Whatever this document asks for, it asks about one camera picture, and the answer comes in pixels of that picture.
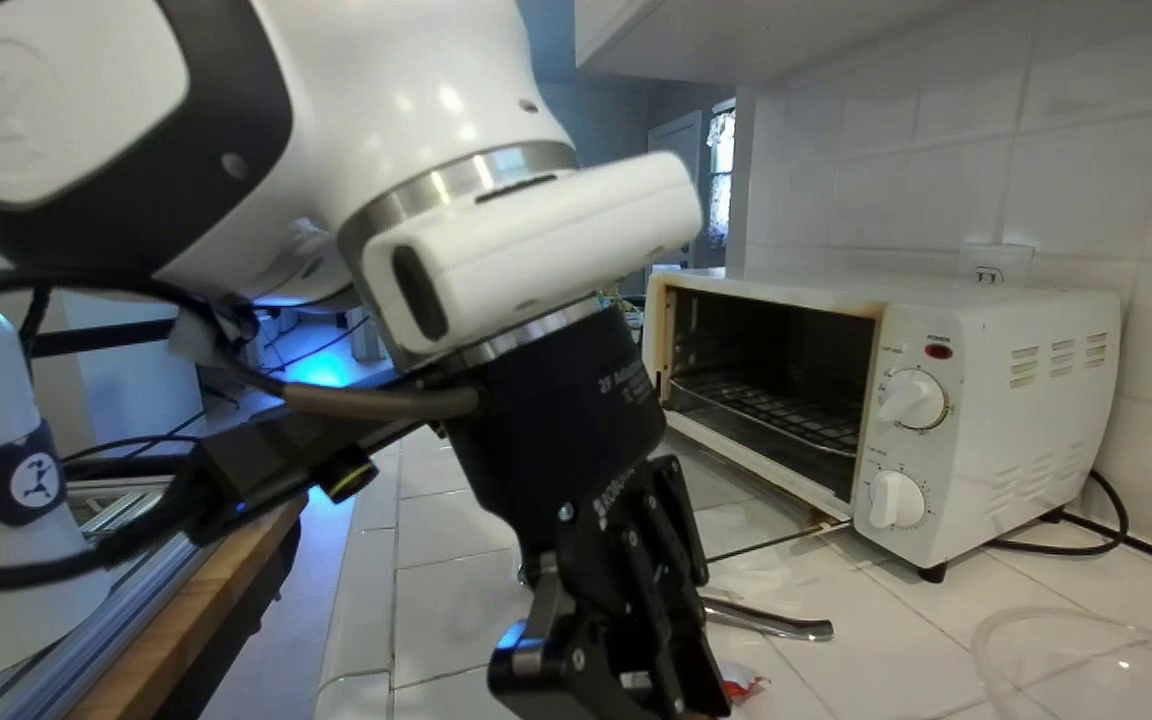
white tile floor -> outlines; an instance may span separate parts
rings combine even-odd
[[[300,555],[269,628],[244,650],[206,716],[509,716],[482,694],[490,640],[529,610],[509,528],[475,510],[431,434],[407,435],[381,464],[385,480],[351,510],[351,528],[334,528],[349,547],[334,547],[334,559],[323,543],[308,547],[321,555]],[[704,455],[682,464],[709,552],[805,528],[792,505],[735,480],[729,464]],[[1028,540],[1087,535],[1044,523]],[[711,570],[711,591],[835,621],[832,646],[711,628],[729,671],[764,676],[738,720],[990,720],[971,666],[971,631],[990,614],[1087,610],[1152,628],[1152,559],[1127,547],[1100,559],[975,552],[950,565],[944,586],[923,586],[864,540],[827,535],[725,559]],[[300,658],[308,636],[321,636],[321,658]],[[321,686],[292,694],[305,669],[321,669]]]

